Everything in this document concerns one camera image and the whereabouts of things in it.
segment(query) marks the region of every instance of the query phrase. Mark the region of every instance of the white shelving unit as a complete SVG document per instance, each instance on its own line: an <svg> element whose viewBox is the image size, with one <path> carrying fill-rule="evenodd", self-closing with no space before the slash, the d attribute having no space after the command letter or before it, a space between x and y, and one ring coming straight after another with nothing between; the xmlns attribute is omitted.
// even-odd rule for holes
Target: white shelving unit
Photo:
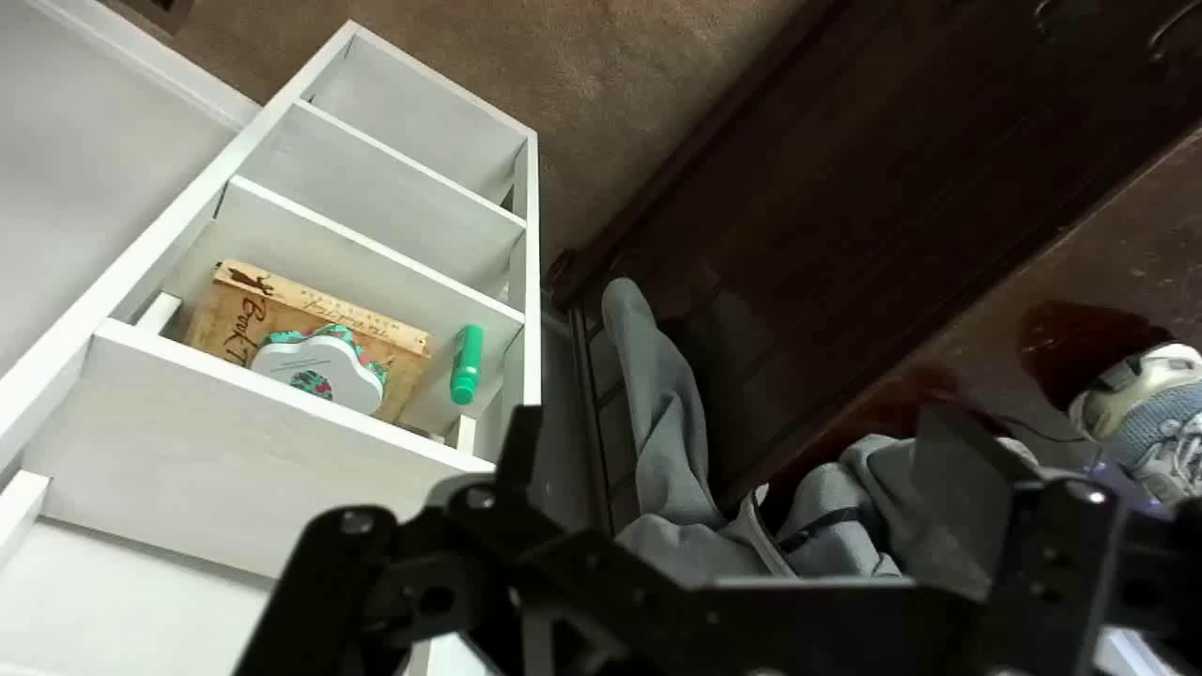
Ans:
<svg viewBox="0 0 1202 676"><path fill-rule="evenodd" d="M83 0L19 11L71 41L113 23ZM162 79L173 60L116 53L109 68L214 109L207 75ZM541 402L530 128L353 23L233 128L0 379L0 469L15 473L0 492L0 672L229 672L308 518L342 503L409 518L443 477L492 473L511 409ZM424 327L432 368L402 421L184 346L218 259ZM458 409L447 379L466 323L485 327L485 387ZM75 597L90 586L113 608Z"/></svg>

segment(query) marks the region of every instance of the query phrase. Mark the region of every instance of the white object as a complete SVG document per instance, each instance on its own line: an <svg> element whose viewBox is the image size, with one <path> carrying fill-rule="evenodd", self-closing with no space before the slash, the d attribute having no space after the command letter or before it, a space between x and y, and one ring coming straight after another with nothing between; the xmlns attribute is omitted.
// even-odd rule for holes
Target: white object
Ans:
<svg viewBox="0 0 1202 676"><path fill-rule="evenodd" d="M255 113L101 4L11 0L0 86L0 469L49 481L0 499L0 672L229 672L312 515L409 518L541 402L537 135L353 23ZM222 255L424 327L402 424L473 451L162 334Z"/></svg>
<svg viewBox="0 0 1202 676"><path fill-rule="evenodd" d="M383 383L372 368L361 364L353 346L331 334L316 334L293 346L263 346L252 361L252 372L263 372L278 383L297 383L316 372L331 387L331 402L376 413L383 402Z"/></svg>

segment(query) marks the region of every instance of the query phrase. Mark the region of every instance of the green bottle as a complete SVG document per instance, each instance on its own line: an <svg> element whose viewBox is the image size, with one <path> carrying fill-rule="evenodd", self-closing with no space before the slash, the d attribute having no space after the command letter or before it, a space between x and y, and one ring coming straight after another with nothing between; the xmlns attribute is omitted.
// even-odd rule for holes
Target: green bottle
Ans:
<svg viewBox="0 0 1202 676"><path fill-rule="evenodd" d="M485 327L466 323L458 334L458 357L451 372L451 402L470 406L481 391Z"/></svg>

